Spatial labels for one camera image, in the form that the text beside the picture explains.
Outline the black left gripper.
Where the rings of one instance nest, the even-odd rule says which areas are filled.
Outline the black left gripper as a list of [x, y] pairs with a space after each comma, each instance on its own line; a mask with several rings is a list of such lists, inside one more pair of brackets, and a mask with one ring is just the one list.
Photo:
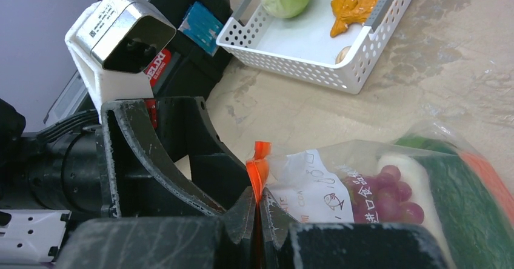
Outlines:
[[[164, 201], [174, 215], [185, 207], [200, 215], [225, 213], [177, 169], [142, 99], [103, 104], [103, 123], [110, 112], [137, 161], [165, 190], [163, 196], [152, 194], [151, 204]], [[1, 208], [68, 210], [78, 219], [108, 216], [97, 111], [80, 111], [37, 132], [26, 132], [25, 126], [25, 117], [1, 101]]]

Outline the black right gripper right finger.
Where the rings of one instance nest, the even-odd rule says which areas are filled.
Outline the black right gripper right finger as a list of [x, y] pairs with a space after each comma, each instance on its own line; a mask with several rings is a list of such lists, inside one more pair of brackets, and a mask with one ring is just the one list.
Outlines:
[[411, 224], [299, 223], [268, 189], [260, 200], [264, 268], [448, 268], [436, 239]]

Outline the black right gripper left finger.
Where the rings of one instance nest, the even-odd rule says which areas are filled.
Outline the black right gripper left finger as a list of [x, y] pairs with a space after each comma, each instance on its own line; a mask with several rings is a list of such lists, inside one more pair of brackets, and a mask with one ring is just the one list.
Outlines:
[[56, 268], [252, 268], [254, 192], [222, 216], [93, 219], [81, 224]]

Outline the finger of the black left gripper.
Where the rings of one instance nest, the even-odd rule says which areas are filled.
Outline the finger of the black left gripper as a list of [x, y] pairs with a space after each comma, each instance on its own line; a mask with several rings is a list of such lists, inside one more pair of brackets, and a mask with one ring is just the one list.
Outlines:
[[231, 208], [250, 179], [216, 132], [204, 98], [158, 98], [156, 122], [156, 134], [172, 161], [188, 156], [192, 182], [221, 207]]

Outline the purple grape bunch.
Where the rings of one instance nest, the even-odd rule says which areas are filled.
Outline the purple grape bunch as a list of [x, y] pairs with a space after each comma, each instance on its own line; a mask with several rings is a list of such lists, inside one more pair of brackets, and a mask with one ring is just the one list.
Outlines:
[[386, 165], [374, 176], [349, 173], [343, 179], [349, 191], [353, 219], [358, 224], [403, 222], [422, 224], [424, 210], [411, 202], [412, 189], [401, 181], [397, 166]]

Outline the clear zip top bag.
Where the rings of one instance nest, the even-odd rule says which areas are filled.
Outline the clear zip top bag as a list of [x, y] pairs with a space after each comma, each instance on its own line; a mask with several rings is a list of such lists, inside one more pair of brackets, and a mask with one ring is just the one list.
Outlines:
[[438, 122], [297, 153], [258, 141], [245, 166], [288, 267], [513, 267], [512, 195]]

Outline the green cucumber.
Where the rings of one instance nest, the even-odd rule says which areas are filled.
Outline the green cucumber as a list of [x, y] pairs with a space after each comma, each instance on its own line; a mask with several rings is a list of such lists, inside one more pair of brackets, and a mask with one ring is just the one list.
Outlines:
[[404, 136], [396, 145], [429, 151], [426, 170], [450, 254], [458, 268], [513, 268], [513, 227], [478, 175], [449, 142]]

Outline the orange carrot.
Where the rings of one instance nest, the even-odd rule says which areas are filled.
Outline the orange carrot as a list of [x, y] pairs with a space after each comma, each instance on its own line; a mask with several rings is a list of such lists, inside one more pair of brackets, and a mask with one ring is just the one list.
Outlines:
[[459, 157], [479, 176], [486, 188], [495, 197], [513, 225], [513, 196], [509, 192], [490, 162], [480, 154], [468, 151], [458, 153]]

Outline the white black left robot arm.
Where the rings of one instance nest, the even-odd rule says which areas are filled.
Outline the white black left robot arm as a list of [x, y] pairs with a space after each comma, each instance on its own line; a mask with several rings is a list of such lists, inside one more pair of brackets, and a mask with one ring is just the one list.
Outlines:
[[202, 97], [111, 101], [35, 133], [1, 102], [3, 264], [55, 261], [90, 219], [220, 216], [249, 187]]

